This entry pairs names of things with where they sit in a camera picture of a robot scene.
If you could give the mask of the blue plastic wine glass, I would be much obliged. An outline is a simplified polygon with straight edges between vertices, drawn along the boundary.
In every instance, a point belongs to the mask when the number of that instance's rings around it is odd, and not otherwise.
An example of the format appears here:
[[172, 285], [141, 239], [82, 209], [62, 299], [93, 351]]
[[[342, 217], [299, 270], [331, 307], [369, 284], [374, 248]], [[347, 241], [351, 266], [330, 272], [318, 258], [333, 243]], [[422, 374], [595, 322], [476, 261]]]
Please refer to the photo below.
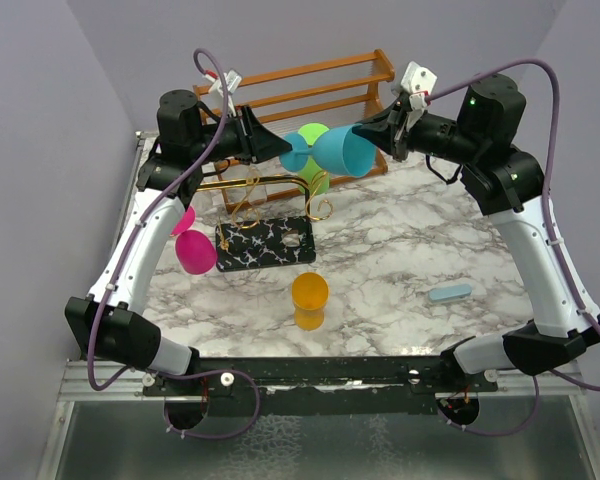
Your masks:
[[353, 125], [333, 129], [319, 123], [302, 126], [284, 137], [292, 146], [281, 154], [281, 165], [290, 172], [300, 172], [309, 158], [323, 170], [339, 175], [361, 178], [375, 165], [376, 147], [353, 132]]

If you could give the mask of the green plastic wine glass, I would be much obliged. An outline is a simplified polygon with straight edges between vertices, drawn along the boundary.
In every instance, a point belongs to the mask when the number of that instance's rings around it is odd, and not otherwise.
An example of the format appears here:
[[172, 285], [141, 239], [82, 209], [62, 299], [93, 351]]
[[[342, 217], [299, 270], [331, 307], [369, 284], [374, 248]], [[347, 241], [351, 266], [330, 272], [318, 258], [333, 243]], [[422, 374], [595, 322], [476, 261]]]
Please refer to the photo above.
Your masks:
[[[316, 140], [328, 130], [329, 127], [324, 124], [308, 123], [298, 130], [298, 134], [303, 137], [309, 147], [312, 147]], [[311, 186], [311, 193], [322, 195], [329, 189], [330, 185], [329, 174], [321, 178], [323, 173], [324, 170], [310, 156], [305, 167], [298, 173], [298, 176]]]

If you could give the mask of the pink plastic wine glass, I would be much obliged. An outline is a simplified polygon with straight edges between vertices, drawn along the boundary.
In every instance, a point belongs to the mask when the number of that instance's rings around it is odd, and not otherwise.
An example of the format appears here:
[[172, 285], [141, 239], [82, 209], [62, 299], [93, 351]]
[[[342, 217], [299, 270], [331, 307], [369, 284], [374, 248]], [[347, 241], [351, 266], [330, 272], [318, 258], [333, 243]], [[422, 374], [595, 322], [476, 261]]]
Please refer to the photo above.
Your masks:
[[175, 239], [175, 253], [183, 269], [192, 275], [209, 272], [217, 261], [215, 246], [202, 232], [192, 229], [196, 213], [187, 207], [171, 232]]

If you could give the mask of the yellow plastic wine glass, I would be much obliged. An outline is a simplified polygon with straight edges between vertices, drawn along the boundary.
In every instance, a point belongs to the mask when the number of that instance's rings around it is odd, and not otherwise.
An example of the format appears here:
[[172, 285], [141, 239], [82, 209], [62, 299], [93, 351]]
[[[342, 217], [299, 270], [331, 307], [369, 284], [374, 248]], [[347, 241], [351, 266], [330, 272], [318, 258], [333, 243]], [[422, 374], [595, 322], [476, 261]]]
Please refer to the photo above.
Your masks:
[[299, 275], [291, 286], [296, 325], [306, 331], [318, 329], [324, 322], [324, 309], [329, 299], [326, 280], [314, 272]]

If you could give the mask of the clear short wine glass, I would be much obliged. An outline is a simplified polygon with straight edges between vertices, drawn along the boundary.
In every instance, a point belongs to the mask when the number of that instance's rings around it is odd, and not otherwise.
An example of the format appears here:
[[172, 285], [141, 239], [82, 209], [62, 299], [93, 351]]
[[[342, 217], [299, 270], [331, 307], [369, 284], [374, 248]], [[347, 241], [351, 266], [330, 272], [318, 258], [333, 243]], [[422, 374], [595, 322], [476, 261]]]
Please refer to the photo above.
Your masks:
[[261, 205], [267, 202], [266, 185], [261, 181], [260, 171], [254, 166], [248, 168], [245, 192], [246, 199], [251, 205]]

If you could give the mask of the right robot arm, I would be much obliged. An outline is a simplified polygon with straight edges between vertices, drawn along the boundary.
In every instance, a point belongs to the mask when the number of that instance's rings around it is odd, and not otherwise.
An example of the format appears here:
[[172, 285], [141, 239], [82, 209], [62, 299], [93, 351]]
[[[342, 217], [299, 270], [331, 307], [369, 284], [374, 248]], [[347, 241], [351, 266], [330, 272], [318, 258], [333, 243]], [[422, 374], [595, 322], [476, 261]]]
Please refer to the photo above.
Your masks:
[[505, 333], [466, 339], [445, 350], [441, 383], [461, 391], [477, 373], [518, 369], [537, 375], [600, 342], [600, 309], [578, 279], [544, 201], [548, 170], [513, 144], [526, 106], [514, 80], [491, 74], [471, 83], [454, 120], [425, 112], [413, 126], [405, 93], [354, 133], [392, 157], [410, 152], [459, 165], [460, 180], [511, 253], [532, 319]]

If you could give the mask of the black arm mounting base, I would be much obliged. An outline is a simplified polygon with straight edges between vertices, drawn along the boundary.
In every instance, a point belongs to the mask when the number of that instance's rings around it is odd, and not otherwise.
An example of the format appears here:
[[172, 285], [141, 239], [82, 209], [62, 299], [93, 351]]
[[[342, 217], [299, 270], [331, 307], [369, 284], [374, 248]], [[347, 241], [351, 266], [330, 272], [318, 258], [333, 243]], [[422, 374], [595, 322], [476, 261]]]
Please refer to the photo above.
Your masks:
[[175, 402], [209, 401], [212, 416], [245, 417], [255, 407], [248, 375], [260, 393], [263, 415], [408, 413], [433, 415], [436, 397], [466, 391], [495, 392], [482, 374], [463, 374], [446, 358], [427, 356], [201, 358], [203, 380], [158, 377], [146, 397]]

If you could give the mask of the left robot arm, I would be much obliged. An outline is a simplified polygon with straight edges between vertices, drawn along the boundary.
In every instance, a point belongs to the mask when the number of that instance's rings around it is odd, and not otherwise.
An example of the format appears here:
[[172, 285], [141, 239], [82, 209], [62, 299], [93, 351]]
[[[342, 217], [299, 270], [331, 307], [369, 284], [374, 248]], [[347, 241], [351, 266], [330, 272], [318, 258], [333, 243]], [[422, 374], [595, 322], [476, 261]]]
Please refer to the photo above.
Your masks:
[[169, 386], [182, 395], [200, 385], [199, 353], [164, 338], [142, 315], [164, 246], [202, 183], [203, 164], [227, 158], [261, 163], [292, 149], [247, 105], [212, 124], [202, 120], [207, 111], [189, 90], [161, 96], [158, 137], [139, 171], [123, 234], [89, 292], [65, 306], [68, 325], [89, 361], [102, 358], [165, 373]]

